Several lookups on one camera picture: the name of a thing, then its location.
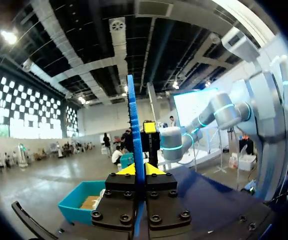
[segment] ventilation fan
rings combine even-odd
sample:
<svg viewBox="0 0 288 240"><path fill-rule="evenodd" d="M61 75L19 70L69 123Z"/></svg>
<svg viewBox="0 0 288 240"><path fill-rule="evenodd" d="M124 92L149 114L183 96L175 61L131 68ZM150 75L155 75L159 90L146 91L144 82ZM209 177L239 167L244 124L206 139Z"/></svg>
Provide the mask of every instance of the ventilation fan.
<svg viewBox="0 0 288 240"><path fill-rule="evenodd" d="M31 61L30 59L27 59L24 63L23 63L23 71L28 73L30 72L30 69L33 65L33 61Z"/></svg>
<svg viewBox="0 0 288 240"><path fill-rule="evenodd" d="M73 97L73 94L71 92L68 92L66 95L65 95L65 99L71 99Z"/></svg>
<svg viewBox="0 0 288 240"><path fill-rule="evenodd" d="M213 44L219 44L220 43L219 36L213 32L209 35L209 38L211 39Z"/></svg>
<svg viewBox="0 0 288 240"><path fill-rule="evenodd" d="M124 27L125 27L125 23L119 18L116 18L110 23L110 29L112 31L120 31L120 30L123 30Z"/></svg>

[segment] bolt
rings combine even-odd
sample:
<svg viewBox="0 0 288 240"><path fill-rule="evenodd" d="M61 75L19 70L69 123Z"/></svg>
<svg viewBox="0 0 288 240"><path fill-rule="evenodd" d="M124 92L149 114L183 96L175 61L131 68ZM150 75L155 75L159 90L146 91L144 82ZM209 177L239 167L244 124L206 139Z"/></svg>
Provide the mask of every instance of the bolt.
<svg viewBox="0 0 288 240"><path fill-rule="evenodd" d="M162 222L162 218L159 216L159 215L153 215L151 218L150 218L150 222L153 224L153 225L158 225Z"/></svg>
<svg viewBox="0 0 288 240"><path fill-rule="evenodd" d="M248 230L249 231L254 231L256 229L256 223L254 222L251 222L249 225L248 225Z"/></svg>
<svg viewBox="0 0 288 240"><path fill-rule="evenodd" d="M129 215L123 214L120 216L119 221L121 224L127 225L130 223L131 219L132 218Z"/></svg>
<svg viewBox="0 0 288 240"><path fill-rule="evenodd" d="M152 199L157 199L157 198L158 198L158 193L155 192L155 191L152 191L152 192L150 193L150 197L151 197Z"/></svg>
<svg viewBox="0 0 288 240"><path fill-rule="evenodd" d="M182 220L187 220L190 218L190 212L189 212L189 210L184 210L180 213L179 216Z"/></svg>
<svg viewBox="0 0 288 240"><path fill-rule="evenodd" d="M177 190L176 189L172 189L169 191L168 195L171 197L171 198L175 198L177 197L178 193L177 193Z"/></svg>
<svg viewBox="0 0 288 240"><path fill-rule="evenodd" d="M99 220L103 219L102 214L99 211L97 211L97 210L92 211L91 216L96 221L99 221Z"/></svg>
<svg viewBox="0 0 288 240"><path fill-rule="evenodd" d="M246 217L243 215L239 216L239 221L243 223L246 222Z"/></svg>
<svg viewBox="0 0 288 240"><path fill-rule="evenodd" d="M105 190L105 196L110 197L112 195L112 191L110 190Z"/></svg>
<svg viewBox="0 0 288 240"><path fill-rule="evenodd" d="M126 191L124 192L124 197L127 198L127 199L131 199L133 196L132 192L131 191Z"/></svg>

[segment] ceiling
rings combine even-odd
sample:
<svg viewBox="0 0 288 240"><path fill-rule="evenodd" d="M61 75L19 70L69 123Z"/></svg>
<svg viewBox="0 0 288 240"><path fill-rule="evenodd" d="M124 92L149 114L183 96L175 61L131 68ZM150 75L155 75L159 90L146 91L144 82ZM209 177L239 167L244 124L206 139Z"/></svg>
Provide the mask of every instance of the ceiling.
<svg viewBox="0 0 288 240"><path fill-rule="evenodd" d="M241 2L278 31L258 5ZM41 88L89 104L123 102L127 73L143 98L148 82L160 94L174 90L175 79L180 89L203 88L240 61L210 34L221 38L234 25L249 35L211 0L33 0L13 24L19 41L2 45L0 65L22 71L30 59L36 69L23 74L42 81Z"/></svg>

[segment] yellow triangle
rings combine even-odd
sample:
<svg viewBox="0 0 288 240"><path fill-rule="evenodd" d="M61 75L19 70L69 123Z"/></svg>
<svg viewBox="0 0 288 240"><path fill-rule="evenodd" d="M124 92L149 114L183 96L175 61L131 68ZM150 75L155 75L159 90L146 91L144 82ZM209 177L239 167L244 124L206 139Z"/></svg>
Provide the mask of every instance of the yellow triangle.
<svg viewBox="0 0 288 240"><path fill-rule="evenodd" d="M152 175L152 174L162 175L162 174L166 174L165 172L159 170L158 168L152 166L149 163L145 163L145 167L146 167L146 175Z"/></svg>
<svg viewBox="0 0 288 240"><path fill-rule="evenodd" d="M131 164L128 167L124 168L123 170L119 171L116 174L120 174L120 175L125 175L125 174L130 174L130 175L135 175L135 164Z"/></svg>

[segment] blue foam strip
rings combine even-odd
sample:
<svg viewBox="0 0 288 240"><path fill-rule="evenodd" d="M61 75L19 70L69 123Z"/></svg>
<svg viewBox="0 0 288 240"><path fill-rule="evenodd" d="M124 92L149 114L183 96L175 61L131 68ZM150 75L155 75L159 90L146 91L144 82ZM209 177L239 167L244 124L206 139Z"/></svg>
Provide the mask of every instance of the blue foam strip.
<svg viewBox="0 0 288 240"><path fill-rule="evenodd" d="M139 120L136 106L135 88L132 75L127 76L127 82L128 82L130 125L133 132L136 180L138 187L143 188L145 184L145 170L144 170L142 141L140 138Z"/></svg>

